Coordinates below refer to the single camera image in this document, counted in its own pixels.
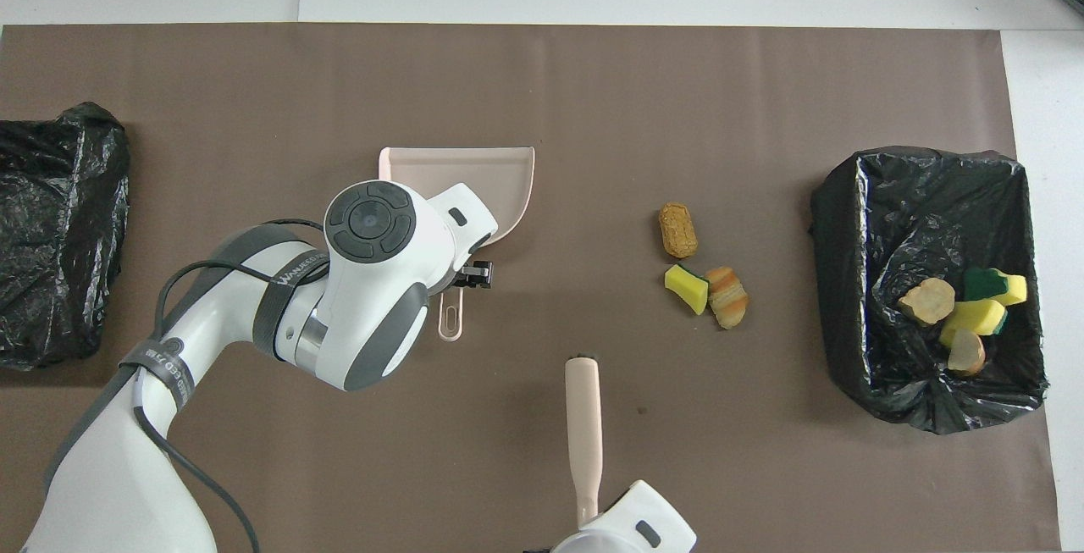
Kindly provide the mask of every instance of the plastic bag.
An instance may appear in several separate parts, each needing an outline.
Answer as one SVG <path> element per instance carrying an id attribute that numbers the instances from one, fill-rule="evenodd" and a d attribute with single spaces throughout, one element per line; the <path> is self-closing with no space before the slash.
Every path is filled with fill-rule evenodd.
<path id="1" fill-rule="evenodd" d="M 821 327 L 833 381 L 866 411 L 939 435 L 1003 424 L 1037 409 L 1048 386 L 1035 284 L 1028 179 L 993 152 L 860 152 L 813 191 Z M 983 337 L 976 376 L 945 369 L 940 325 L 919 326 L 896 301 L 929 276 L 963 296 L 964 271 L 1028 280 L 1028 301 Z"/>
<path id="2" fill-rule="evenodd" d="M 98 351 L 128 217 L 128 139 L 93 103 L 0 121 L 0 364 Z"/>

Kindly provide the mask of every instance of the brown tabletop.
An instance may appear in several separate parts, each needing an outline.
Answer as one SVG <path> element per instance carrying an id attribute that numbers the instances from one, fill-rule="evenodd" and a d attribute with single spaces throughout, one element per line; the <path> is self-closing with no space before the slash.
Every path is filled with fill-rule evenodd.
<path id="1" fill-rule="evenodd" d="M 0 376 L 0 550 L 29 533 L 52 450 L 151 329 L 167 275 L 236 229 L 320 218 L 388 145 L 533 145 L 534 193 L 478 255 L 494 287 L 469 293 L 463 338 L 430 322 L 387 382 L 340 393 L 247 344 L 211 369 L 170 440 L 264 550 L 556 543 L 575 527 L 563 365 L 578 352 L 601 364 L 603 503 L 647 480 L 697 551 L 1059 548 L 1042 411 L 938 437 L 829 383 L 805 233 L 810 190 L 857 149 L 1014 155 L 997 33 L 4 28 L 0 118 L 88 100 L 132 141 L 124 271 L 98 356 Z M 692 210 L 689 266 L 731 266 L 751 295 L 736 330 L 662 288 L 668 201 Z M 220 550 L 245 550 L 185 479 Z"/>

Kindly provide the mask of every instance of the brush handle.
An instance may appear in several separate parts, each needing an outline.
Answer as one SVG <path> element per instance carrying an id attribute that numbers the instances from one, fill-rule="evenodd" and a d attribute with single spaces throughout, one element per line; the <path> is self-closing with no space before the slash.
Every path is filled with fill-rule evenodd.
<path id="1" fill-rule="evenodd" d="M 598 487 L 603 479 L 603 409 L 598 363 L 593 359 L 573 358 L 565 363 L 565 409 L 577 525 L 582 527 L 598 514 Z"/>

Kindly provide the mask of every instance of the dustpan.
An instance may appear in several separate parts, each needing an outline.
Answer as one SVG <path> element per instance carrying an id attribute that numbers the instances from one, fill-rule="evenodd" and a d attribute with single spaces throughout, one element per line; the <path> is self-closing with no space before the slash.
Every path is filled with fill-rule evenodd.
<path id="1" fill-rule="evenodd" d="M 465 183 L 493 218 L 496 233 L 482 245 L 501 240 L 519 224 L 534 183 L 534 147 L 406 147 L 380 151 L 380 180 L 405 183 L 426 200 L 454 183 Z M 437 333 L 446 342 L 463 334 L 463 288 L 440 294 Z"/>

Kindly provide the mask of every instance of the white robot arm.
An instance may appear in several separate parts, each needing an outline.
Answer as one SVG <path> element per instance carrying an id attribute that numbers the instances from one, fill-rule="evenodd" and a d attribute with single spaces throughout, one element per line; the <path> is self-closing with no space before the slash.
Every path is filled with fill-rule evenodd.
<path id="1" fill-rule="evenodd" d="M 154 333 L 132 349 L 59 449 L 46 476 L 44 507 L 21 553 L 215 553 L 211 529 L 170 456 L 186 461 L 165 437 L 227 345 L 251 342 L 341 390 L 356 390 L 402 362 L 430 295 L 450 285 L 489 286 L 491 263 L 465 263 L 496 232 L 496 222 L 465 185 L 426 201 L 401 183 L 357 183 L 331 203 L 323 231 L 326 253 L 282 226 L 256 226 L 167 283 Z M 169 286 L 199 268 L 208 269 L 164 316 Z M 216 491 L 258 551 L 240 507 Z M 637 485 L 622 501 L 585 525 L 588 536 L 573 535 L 558 550 L 591 551 L 609 532 L 635 536 L 636 526 L 615 513 L 632 502 L 636 513 L 670 509 Z M 669 520 L 663 515 L 660 520 Z M 657 551 L 643 535 L 628 541 Z"/>

